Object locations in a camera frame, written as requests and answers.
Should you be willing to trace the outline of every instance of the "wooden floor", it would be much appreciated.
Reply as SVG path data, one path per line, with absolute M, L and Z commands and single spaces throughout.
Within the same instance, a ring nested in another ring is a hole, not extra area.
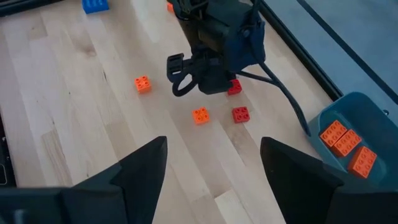
M 165 135 L 154 223 L 284 223 L 260 160 L 261 138 L 318 157 L 284 95 L 241 77 L 237 96 L 196 88 L 174 97 L 166 58 L 190 49 L 165 1 L 110 4 L 86 16 L 80 0 L 65 0 L 0 18 L 0 109 L 18 185 L 77 184 Z M 266 64 L 313 118 L 330 99 L 270 26 L 265 43 Z M 138 95 L 134 79 L 144 74 L 153 90 Z M 191 111 L 201 106 L 211 122 L 195 126 Z M 249 122 L 233 123 L 236 106 L 249 108 Z

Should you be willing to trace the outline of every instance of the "black edge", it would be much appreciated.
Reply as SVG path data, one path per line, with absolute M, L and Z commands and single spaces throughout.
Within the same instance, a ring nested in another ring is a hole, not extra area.
M 6 133 L 4 131 L 4 126 L 2 124 L 1 116 L 0 116 L 0 165 L 4 166 L 0 169 L 0 172 L 4 172 L 0 175 L 6 176 L 6 184 L 0 184 L 0 188 L 2 187 L 17 187 L 14 169 L 12 168 L 12 162 L 10 153 L 7 146 Z
M 62 0 L 20 0 L 0 3 L 0 17 L 26 11 Z

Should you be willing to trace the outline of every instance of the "black mount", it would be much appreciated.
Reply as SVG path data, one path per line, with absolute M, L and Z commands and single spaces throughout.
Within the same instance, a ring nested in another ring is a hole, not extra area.
M 210 95 L 227 91 L 232 87 L 230 82 L 236 78 L 234 73 L 226 71 L 221 63 L 220 55 L 209 48 L 193 53 L 190 59 L 184 60 L 184 54 L 176 54 L 167 58 L 167 78 L 173 83 L 173 94 L 183 96 L 196 85 L 204 94 Z M 187 75 L 192 81 L 178 89 Z

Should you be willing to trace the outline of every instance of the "lego brick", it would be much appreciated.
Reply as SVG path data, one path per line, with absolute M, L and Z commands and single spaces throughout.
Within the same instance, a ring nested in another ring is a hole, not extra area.
M 240 108 L 233 108 L 232 117 L 234 118 L 235 123 L 242 123 L 250 120 L 249 111 L 245 106 Z
M 331 148 L 337 157 L 347 156 L 362 141 L 352 129 L 348 130 Z
M 109 9 L 107 0 L 82 0 L 81 3 L 86 14 L 101 12 Z
M 169 11 L 169 12 L 172 12 L 172 13 L 174 13 L 174 8 L 173 8 L 173 4 L 171 4 L 171 3 L 167 3 L 167 10 Z
M 242 86 L 241 86 L 241 83 L 239 82 L 239 80 L 234 79 L 234 80 L 231 80 L 231 82 L 232 82 L 233 86 L 228 90 L 228 92 L 227 92 L 228 95 L 240 93 L 242 91 Z
M 203 124 L 210 121 L 209 113 L 204 107 L 199 108 L 199 110 L 192 111 L 192 116 L 195 124 Z
M 377 155 L 365 146 L 360 147 L 351 162 L 348 171 L 357 177 L 368 178 L 368 175 L 376 161 Z
M 136 78 L 135 84 L 136 84 L 137 91 L 139 93 L 147 93 L 147 92 L 151 91 L 151 89 L 152 89 L 150 80 L 148 79 L 148 77 L 146 75 Z
M 338 120 L 336 120 L 320 135 L 320 138 L 329 148 L 331 148 L 345 132 L 347 132 L 347 129 Z

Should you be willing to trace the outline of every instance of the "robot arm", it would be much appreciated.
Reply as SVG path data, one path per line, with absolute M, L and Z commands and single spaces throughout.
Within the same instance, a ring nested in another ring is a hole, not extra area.
M 192 57 L 183 54 L 167 59 L 167 78 L 173 83 L 173 94 L 183 96 L 198 85 L 205 94 L 227 91 L 236 74 L 271 83 L 287 97 L 303 130 L 311 135 L 304 114 L 284 84 L 264 63 L 265 22 L 258 13 L 259 0 L 253 7 L 238 0 L 168 0 L 187 38 Z M 243 72 L 258 64 L 270 79 Z M 192 81 L 182 89 L 187 75 Z

